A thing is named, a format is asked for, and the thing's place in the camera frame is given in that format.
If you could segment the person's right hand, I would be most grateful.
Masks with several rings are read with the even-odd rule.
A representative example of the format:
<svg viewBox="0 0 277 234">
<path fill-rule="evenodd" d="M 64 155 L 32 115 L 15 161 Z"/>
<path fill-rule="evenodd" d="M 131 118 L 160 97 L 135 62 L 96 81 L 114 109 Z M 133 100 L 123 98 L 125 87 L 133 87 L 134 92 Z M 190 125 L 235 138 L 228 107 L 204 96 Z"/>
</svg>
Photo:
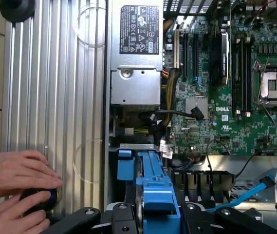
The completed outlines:
<svg viewBox="0 0 277 234">
<path fill-rule="evenodd" d="M 24 199 L 15 195 L 0 204 L 0 234 L 39 234 L 46 230 L 50 221 L 46 212 L 39 210 L 27 216 L 22 216 L 35 205 L 48 200 L 49 191 L 42 191 Z"/>
</svg>

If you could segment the person's left hand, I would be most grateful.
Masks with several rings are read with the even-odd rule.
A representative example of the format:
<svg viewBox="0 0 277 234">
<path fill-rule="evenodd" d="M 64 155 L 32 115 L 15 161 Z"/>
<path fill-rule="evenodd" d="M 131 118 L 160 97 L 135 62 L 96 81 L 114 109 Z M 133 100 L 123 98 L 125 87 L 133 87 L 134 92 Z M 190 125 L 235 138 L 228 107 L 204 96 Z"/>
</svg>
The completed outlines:
<svg viewBox="0 0 277 234">
<path fill-rule="evenodd" d="M 38 151 L 0 152 L 0 197 L 29 188 L 54 189 L 63 184 Z"/>
</svg>

